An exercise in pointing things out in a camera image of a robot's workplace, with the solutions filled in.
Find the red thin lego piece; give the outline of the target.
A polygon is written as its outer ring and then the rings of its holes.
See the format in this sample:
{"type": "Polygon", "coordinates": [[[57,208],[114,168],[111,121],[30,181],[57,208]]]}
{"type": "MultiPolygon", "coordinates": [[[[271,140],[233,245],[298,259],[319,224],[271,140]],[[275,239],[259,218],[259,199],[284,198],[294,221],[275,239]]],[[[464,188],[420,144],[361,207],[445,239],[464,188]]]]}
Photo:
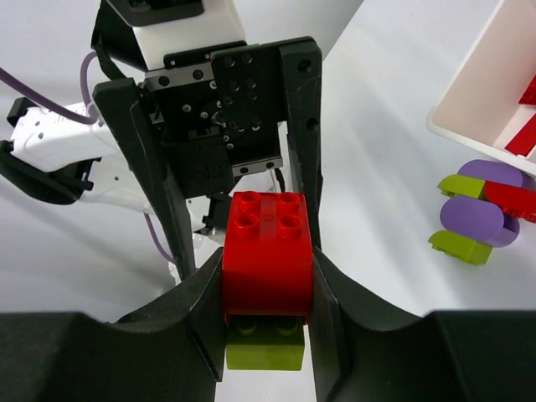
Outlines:
{"type": "MultiPolygon", "coordinates": [[[[535,109],[535,77],[518,100],[521,106],[531,106],[535,109]]],[[[505,149],[518,157],[527,157],[535,148],[535,114],[520,128],[517,134],[508,142],[505,149]]]]}

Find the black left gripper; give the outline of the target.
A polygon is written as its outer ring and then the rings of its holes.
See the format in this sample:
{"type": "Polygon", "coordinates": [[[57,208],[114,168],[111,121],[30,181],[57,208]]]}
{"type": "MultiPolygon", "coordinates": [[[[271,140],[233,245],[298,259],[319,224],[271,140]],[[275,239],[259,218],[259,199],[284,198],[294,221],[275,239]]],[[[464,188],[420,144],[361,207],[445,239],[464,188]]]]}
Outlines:
{"type": "Polygon", "coordinates": [[[275,43],[234,44],[186,59],[167,56],[161,69],[146,72],[144,84],[162,143],[133,79],[100,83],[93,98],[182,279],[196,270],[184,196],[229,192],[237,178],[281,168],[282,85],[292,188],[304,195],[312,243],[322,247],[322,51],[313,38],[292,39],[279,50],[275,43]]]}

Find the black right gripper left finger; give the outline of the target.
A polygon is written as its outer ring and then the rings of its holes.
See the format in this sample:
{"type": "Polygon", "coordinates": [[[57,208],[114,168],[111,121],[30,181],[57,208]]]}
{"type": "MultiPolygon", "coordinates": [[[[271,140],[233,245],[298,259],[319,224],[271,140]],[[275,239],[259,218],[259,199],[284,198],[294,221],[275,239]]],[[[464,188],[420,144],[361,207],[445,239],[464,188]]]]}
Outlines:
{"type": "Polygon", "coordinates": [[[4,401],[211,401],[223,378],[222,257],[117,322],[1,316],[4,401]]]}

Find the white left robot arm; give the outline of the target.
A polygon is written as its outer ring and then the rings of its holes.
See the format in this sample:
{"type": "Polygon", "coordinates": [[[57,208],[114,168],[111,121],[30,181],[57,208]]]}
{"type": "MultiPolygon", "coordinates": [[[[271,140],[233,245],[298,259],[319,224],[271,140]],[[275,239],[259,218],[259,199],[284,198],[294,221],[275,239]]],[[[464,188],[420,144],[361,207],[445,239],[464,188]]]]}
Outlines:
{"type": "Polygon", "coordinates": [[[281,167],[320,245],[322,51],[310,37],[247,44],[231,1],[103,1],[91,37],[106,81],[57,106],[19,93],[1,174],[31,198],[119,205],[159,219],[181,278],[194,273],[187,202],[281,167]]]}

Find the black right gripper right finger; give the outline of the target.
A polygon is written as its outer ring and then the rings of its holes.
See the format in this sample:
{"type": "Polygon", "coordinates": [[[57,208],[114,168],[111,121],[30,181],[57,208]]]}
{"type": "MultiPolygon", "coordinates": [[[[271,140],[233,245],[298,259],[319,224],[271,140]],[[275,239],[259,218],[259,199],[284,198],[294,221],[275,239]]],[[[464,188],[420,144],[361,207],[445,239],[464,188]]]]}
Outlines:
{"type": "Polygon", "coordinates": [[[531,310],[418,317],[344,275],[320,250],[309,322],[320,401],[532,401],[531,310]]]}

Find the red flower lego brick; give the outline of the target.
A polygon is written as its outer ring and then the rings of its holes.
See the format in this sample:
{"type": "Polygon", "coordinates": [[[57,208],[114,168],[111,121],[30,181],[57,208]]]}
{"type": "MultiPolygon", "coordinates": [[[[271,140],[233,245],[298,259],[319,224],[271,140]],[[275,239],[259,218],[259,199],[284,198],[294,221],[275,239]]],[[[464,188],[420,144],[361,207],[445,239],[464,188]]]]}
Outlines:
{"type": "Polygon", "coordinates": [[[312,239],[300,193],[237,192],[223,252],[224,318],[289,316],[309,321],[312,239]]]}

